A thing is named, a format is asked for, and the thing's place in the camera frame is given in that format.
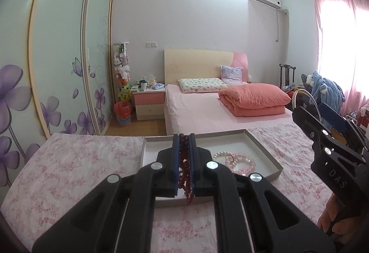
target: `wooden floor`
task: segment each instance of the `wooden floor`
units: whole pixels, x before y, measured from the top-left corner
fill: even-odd
[[[105,135],[107,136],[165,136],[165,120],[137,121],[136,113],[131,115],[131,123],[120,126],[117,118],[113,115]]]

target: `window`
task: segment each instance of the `window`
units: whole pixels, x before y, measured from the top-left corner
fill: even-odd
[[[336,82],[342,115],[369,102],[369,0],[314,0],[319,30],[317,70]]]

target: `drawer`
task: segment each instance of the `drawer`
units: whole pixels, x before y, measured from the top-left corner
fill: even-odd
[[[164,104],[136,105],[137,117],[141,115],[164,114]]]
[[[136,93],[136,105],[164,104],[164,93]]]

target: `patterned pillow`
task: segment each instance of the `patterned pillow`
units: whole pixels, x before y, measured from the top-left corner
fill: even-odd
[[[182,93],[218,93],[228,86],[219,78],[178,80]]]
[[[227,85],[241,85],[242,82],[242,67],[221,66],[220,79]]]

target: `pearl bracelet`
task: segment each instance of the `pearl bracelet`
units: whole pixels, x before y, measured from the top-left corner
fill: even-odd
[[[247,176],[249,173],[251,173],[255,169],[255,162],[250,159],[250,157],[241,154],[241,153],[231,153],[231,152],[218,152],[213,156],[213,161],[215,161],[219,157],[225,157],[226,162],[225,166],[228,167],[232,173]],[[248,164],[248,168],[242,168],[239,170],[235,170],[235,166],[239,163],[246,163]]]

